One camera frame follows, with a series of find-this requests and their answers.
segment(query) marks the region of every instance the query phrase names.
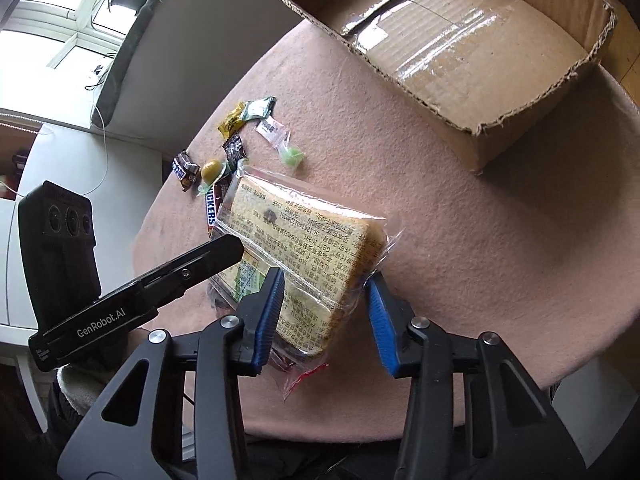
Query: gold candy wrapper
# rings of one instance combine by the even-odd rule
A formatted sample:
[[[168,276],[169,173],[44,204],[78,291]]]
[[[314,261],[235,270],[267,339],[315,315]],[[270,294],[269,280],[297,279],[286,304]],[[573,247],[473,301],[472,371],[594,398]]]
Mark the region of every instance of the gold candy wrapper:
[[[218,131],[222,134],[222,137],[225,140],[228,140],[229,137],[236,133],[236,131],[238,131],[246,122],[240,118],[242,112],[244,112],[244,108],[246,107],[246,102],[247,101],[239,102],[238,106],[236,106],[233,111],[226,116],[225,120],[218,125]]]

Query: metal screw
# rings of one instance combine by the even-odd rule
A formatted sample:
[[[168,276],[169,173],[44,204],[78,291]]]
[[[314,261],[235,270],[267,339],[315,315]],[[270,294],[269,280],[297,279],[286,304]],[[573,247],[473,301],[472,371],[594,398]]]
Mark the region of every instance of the metal screw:
[[[411,320],[411,325],[414,328],[428,328],[430,324],[431,324],[431,321],[429,321],[427,318],[423,316],[415,316]]]
[[[161,343],[166,339],[166,332],[164,330],[154,330],[149,334],[149,341],[152,343]]]
[[[225,316],[220,320],[222,328],[233,328],[238,323],[240,323],[240,318],[238,316]]]
[[[485,332],[482,334],[482,341],[487,345],[497,345],[500,342],[500,336],[495,332]]]

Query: pink tablecloth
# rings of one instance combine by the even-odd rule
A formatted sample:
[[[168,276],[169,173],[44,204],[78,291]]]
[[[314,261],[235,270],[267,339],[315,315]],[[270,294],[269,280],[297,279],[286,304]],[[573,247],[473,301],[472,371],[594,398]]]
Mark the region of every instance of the pink tablecloth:
[[[462,335],[498,332],[540,385],[601,351],[636,316],[640,118],[604,70],[473,176],[379,76],[303,22],[216,109],[189,147],[194,160],[222,154],[216,125],[238,101],[271,94],[274,117],[306,152],[300,178],[403,216],[383,270],[418,313]],[[283,170],[252,124],[241,137],[252,163]],[[135,270],[206,240],[202,198],[171,176],[136,240]],[[215,316],[205,290],[190,290],[148,327],[203,328]],[[268,368],[240,384],[252,434],[366,441],[402,432],[408,382],[380,365],[362,306],[329,367],[286,402]],[[455,419],[463,420],[459,390]]]

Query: transparent plastic wrapper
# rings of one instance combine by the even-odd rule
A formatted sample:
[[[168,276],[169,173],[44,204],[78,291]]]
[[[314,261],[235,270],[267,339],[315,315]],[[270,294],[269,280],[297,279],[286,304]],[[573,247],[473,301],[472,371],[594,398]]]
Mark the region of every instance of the transparent plastic wrapper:
[[[285,294],[270,362],[282,371],[284,397],[326,363],[331,342],[366,279],[401,233],[398,218],[345,205],[306,182],[242,160],[218,209],[216,227],[242,240],[242,260],[214,276],[218,314],[260,289],[271,266],[285,273]]]

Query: cardboard box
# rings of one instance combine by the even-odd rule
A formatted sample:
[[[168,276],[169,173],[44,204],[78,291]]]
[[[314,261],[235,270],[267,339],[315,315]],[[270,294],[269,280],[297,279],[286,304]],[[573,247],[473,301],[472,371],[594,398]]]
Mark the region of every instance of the cardboard box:
[[[606,0],[282,0],[415,104],[475,173],[604,54]]]

